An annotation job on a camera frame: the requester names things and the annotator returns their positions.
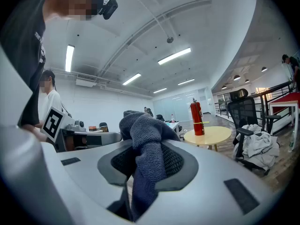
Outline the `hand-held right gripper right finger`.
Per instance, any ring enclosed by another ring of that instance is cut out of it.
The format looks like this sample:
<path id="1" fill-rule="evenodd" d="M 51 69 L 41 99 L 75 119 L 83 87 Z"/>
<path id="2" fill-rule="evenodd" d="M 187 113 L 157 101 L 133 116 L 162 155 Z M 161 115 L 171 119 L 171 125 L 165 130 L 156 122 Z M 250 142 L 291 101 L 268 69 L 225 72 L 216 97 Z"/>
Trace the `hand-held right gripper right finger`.
<path id="1" fill-rule="evenodd" d="M 272 207 L 271 189 L 237 162 L 184 142 L 163 144 L 187 153 L 171 180 L 193 179 L 180 190 L 160 191 L 138 225 L 252 225 Z"/>

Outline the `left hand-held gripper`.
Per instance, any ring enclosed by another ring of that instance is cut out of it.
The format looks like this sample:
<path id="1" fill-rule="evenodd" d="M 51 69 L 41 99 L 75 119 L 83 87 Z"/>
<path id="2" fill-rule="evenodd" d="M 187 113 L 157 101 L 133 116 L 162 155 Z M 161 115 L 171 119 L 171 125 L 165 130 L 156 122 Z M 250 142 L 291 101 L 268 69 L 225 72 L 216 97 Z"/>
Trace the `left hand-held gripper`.
<path id="1" fill-rule="evenodd" d="M 65 144 L 65 136 L 90 134 L 75 134 L 75 131 L 87 131 L 84 124 L 80 120 L 74 120 L 65 113 L 58 109 L 51 107 L 46 115 L 46 119 L 42 126 L 42 132 L 53 143 L 57 152 L 67 151 Z M 120 133 L 118 132 L 102 132 L 101 141 L 102 144 L 118 143 L 122 140 Z"/>

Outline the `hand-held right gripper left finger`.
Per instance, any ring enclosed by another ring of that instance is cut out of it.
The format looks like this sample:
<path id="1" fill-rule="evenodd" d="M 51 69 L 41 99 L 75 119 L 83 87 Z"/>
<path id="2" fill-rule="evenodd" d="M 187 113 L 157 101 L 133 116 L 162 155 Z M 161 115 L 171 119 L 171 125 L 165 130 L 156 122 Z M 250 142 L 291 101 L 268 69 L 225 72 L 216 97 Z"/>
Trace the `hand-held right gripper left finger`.
<path id="1" fill-rule="evenodd" d="M 125 170 L 134 162 L 132 141 L 58 153 L 76 200 L 76 225 L 134 225 Z"/>

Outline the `dark blue cloth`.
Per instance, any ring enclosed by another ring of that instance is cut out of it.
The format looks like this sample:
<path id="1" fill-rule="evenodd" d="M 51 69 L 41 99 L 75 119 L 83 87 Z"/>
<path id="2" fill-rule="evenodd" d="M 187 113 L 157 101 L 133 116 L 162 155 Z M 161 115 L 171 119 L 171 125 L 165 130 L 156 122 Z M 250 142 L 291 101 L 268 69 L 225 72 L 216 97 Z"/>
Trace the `dark blue cloth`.
<path id="1" fill-rule="evenodd" d="M 119 128 L 124 141 L 132 140 L 135 152 L 131 211 L 137 221 L 157 197 L 155 184 L 167 178 L 161 141 L 180 139 L 165 122 L 144 112 L 125 111 Z"/>

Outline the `red fire extinguisher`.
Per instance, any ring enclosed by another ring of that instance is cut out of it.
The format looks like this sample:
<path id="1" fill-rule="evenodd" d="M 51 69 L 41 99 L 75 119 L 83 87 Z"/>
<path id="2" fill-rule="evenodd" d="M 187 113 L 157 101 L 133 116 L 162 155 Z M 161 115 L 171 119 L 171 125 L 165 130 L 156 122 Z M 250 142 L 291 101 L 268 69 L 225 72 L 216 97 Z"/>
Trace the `red fire extinguisher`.
<path id="1" fill-rule="evenodd" d="M 204 125 L 202 120 L 203 115 L 202 115 L 201 106 L 200 103 L 197 102 L 197 100 L 194 98 L 192 98 L 190 104 L 190 110 L 192 114 L 195 135 L 197 136 L 204 135 L 205 131 L 204 131 Z"/>

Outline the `person's left forearm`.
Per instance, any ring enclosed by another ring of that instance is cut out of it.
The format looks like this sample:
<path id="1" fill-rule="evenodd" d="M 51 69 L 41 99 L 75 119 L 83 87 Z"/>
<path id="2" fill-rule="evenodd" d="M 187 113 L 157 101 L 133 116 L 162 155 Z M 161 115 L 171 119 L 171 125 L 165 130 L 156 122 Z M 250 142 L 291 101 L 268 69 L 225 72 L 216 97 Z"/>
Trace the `person's left forearm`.
<path id="1" fill-rule="evenodd" d="M 31 132 L 40 142 L 46 142 L 47 136 L 39 132 L 33 125 L 25 124 L 22 129 Z"/>

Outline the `round yellow wooden table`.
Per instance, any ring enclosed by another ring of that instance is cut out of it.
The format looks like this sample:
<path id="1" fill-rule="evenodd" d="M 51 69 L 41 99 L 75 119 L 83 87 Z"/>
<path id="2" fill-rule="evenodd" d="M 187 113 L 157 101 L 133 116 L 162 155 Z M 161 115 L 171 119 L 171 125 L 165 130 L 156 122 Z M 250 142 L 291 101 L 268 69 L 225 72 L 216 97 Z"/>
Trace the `round yellow wooden table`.
<path id="1" fill-rule="evenodd" d="M 218 152 L 217 145 L 227 140 L 232 134 L 231 129 L 222 126 L 209 126 L 204 128 L 204 135 L 195 135 L 194 130 L 184 134 L 184 141 L 197 147 L 206 147 Z"/>

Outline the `white desk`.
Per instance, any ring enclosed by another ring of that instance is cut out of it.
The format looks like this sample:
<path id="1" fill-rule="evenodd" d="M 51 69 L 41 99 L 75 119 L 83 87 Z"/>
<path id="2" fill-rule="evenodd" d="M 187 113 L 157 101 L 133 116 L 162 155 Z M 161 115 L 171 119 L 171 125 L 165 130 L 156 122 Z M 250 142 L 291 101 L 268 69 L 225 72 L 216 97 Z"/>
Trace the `white desk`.
<path id="1" fill-rule="evenodd" d="M 177 136 L 180 136 L 180 132 L 179 132 L 179 122 L 166 122 L 165 124 L 168 125 L 172 130 L 174 130 L 177 134 Z"/>

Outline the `white air conditioner unit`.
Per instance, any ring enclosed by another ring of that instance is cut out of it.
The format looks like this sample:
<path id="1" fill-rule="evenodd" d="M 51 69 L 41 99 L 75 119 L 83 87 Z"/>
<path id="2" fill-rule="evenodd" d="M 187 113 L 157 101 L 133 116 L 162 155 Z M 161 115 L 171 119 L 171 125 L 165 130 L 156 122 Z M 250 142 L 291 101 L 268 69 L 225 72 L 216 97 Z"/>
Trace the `white air conditioner unit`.
<path id="1" fill-rule="evenodd" d="M 75 84 L 78 86 L 92 88 L 97 85 L 97 78 L 90 75 L 78 74 L 75 80 Z"/>

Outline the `grey clothing pile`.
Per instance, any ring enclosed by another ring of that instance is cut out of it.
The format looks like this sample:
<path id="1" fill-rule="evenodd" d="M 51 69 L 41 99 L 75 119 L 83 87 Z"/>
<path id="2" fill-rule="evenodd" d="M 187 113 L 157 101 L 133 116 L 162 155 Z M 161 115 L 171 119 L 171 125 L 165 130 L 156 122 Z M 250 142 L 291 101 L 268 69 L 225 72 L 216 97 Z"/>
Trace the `grey clothing pile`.
<path id="1" fill-rule="evenodd" d="M 279 157 L 277 137 L 262 131 L 257 124 L 237 129 L 232 158 L 251 169 L 268 172 Z"/>

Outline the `black mesh office chair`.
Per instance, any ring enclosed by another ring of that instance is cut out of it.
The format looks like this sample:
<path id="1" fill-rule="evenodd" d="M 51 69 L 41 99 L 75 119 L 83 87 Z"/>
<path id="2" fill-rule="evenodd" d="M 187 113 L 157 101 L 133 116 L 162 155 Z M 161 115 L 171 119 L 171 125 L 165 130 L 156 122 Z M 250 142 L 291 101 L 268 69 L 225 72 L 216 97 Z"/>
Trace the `black mesh office chair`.
<path id="1" fill-rule="evenodd" d="M 229 111 L 231 118 L 235 124 L 236 135 L 241 136 L 241 141 L 238 141 L 236 137 L 233 141 L 233 145 L 237 146 L 238 156 L 234 160 L 241 162 L 245 168 L 250 171 L 253 169 L 262 170 L 262 168 L 257 165 L 246 161 L 243 157 L 243 142 L 246 136 L 252 135 L 249 128 L 243 128 L 244 125 L 257 125 L 258 118 L 256 115 L 255 102 L 252 97 L 248 96 L 248 91 L 246 89 L 239 89 L 230 92 L 230 103 L 227 105 L 227 110 Z"/>

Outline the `green label plastic bottle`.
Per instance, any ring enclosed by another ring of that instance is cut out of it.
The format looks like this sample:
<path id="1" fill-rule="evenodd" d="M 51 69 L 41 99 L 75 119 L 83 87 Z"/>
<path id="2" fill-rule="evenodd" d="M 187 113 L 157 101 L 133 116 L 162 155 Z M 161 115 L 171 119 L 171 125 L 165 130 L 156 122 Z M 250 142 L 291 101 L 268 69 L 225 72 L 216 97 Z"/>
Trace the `green label plastic bottle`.
<path id="1" fill-rule="evenodd" d="M 295 130 L 292 131 L 292 136 L 291 136 L 291 140 L 290 140 L 290 144 L 289 144 L 289 149 L 288 149 L 289 153 L 293 151 L 294 141 L 295 141 Z"/>

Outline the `black metal railing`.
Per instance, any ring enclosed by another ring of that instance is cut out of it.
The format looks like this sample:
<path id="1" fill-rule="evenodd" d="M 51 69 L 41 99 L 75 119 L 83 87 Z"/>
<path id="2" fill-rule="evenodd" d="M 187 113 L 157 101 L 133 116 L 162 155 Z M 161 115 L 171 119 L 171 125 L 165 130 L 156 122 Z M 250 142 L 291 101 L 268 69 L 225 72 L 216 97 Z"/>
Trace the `black metal railing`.
<path id="1" fill-rule="evenodd" d="M 255 102 L 258 124 L 266 128 L 269 121 L 266 116 L 279 115 L 280 119 L 273 122 L 273 133 L 277 133 L 290 125 L 292 123 L 292 113 L 295 110 L 292 107 L 270 107 L 270 103 L 276 102 L 295 91 L 296 88 L 292 87 L 291 82 L 285 82 L 271 88 L 257 88 L 255 93 L 249 94 Z M 214 96 L 216 115 L 232 122 L 233 119 L 227 108 L 230 101 L 230 93 L 227 91 Z"/>

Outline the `person's black shirt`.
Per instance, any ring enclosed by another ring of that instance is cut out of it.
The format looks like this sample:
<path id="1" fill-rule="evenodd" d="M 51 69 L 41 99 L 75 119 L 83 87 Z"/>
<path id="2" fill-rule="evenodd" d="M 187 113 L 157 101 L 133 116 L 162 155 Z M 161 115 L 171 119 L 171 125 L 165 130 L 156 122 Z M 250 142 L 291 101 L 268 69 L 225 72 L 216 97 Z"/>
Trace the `person's black shirt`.
<path id="1" fill-rule="evenodd" d="M 45 0 L 20 0 L 0 31 L 0 43 L 19 76 L 33 92 L 20 125 L 39 123 L 39 81 L 45 65 L 43 35 Z"/>

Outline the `red top white table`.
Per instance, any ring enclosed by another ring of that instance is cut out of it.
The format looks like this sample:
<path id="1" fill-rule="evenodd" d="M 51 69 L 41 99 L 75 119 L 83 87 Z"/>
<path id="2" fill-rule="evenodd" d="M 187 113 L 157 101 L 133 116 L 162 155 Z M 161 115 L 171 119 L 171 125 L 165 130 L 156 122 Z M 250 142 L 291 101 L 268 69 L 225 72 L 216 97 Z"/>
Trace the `red top white table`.
<path id="1" fill-rule="evenodd" d="M 274 115 L 274 108 L 276 107 L 291 108 L 291 123 L 294 125 L 295 130 L 295 141 L 293 149 L 295 149 L 299 124 L 300 93 L 292 92 L 276 101 L 270 102 L 270 115 Z"/>

